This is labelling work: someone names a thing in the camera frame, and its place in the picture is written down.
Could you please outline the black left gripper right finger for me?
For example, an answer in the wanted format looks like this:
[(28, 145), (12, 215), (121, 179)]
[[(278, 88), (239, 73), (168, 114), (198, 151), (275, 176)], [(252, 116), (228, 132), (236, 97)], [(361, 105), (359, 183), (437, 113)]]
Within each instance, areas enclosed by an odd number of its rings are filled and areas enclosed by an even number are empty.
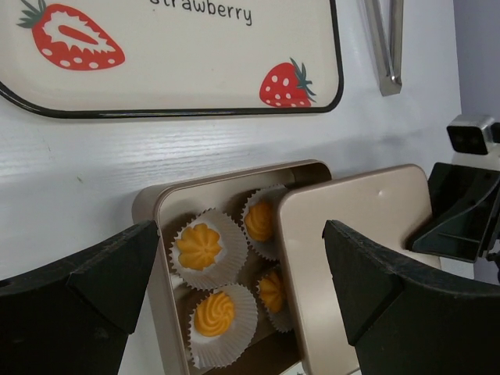
[(323, 239), (364, 374), (497, 374), (499, 287), (386, 248), (337, 220)]

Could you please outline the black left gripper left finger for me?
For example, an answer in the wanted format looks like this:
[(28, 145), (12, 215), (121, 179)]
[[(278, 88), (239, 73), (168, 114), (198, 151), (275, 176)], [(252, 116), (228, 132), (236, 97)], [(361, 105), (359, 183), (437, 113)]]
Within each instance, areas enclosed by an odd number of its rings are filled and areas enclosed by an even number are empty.
[(3, 374), (116, 374), (159, 243), (154, 221), (1, 282)]

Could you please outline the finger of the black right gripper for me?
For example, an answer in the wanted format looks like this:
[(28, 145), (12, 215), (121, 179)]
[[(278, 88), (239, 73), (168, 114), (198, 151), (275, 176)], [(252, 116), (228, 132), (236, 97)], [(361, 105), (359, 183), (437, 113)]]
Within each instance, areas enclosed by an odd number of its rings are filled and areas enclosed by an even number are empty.
[(474, 263), (499, 239), (499, 172), (437, 162), (428, 179), (431, 218), (408, 250)]

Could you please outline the gold tin lid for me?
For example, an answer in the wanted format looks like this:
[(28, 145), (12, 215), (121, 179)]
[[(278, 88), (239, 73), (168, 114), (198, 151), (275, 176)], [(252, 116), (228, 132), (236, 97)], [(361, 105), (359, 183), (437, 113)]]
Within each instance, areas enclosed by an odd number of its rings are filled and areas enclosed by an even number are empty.
[(403, 165), (287, 193), (277, 209), (281, 264), (307, 374), (350, 374), (352, 346), (402, 282), (384, 257), (441, 268), (435, 255), (405, 248), (430, 219), (427, 177)]

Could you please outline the silver metal tongs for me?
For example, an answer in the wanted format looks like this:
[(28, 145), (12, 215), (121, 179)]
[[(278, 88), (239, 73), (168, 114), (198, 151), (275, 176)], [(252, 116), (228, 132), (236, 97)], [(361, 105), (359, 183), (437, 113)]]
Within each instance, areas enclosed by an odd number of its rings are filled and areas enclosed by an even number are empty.
[(365, 0), (366, 15), (373, 45), (382, 96), (397, 95), (402, 90), (402, 43), (404, 1), (390, 1), (389, 35), (384, 30), (380, 2)]

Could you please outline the orange swirl cookie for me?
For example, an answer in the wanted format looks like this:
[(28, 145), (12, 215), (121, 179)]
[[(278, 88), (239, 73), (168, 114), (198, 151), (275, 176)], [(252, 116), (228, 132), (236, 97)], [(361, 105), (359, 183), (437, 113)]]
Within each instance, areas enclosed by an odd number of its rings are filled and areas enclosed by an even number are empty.
[(266, 242), (273, 237), (273, 206), (260, 200), (248, 209), (244, 218), (247, 233), (254, 241)]
[(221, 252), (219, 241), (220, 234), (205, 223), (186, 227), (176, 240), (179, 250), (178, 262), (183, 268), (203, 271), (215, 263)]
[(235, 317), (235, 306), (225, 292), (209, 295), (195, 309), (194, 325), (197, 332), (207, 338), (225, 334)]
[(287, 300), (283, 277), (279, 270), (273, 270), (259, 282), (259, 297), (271, 313), (279, 313)]

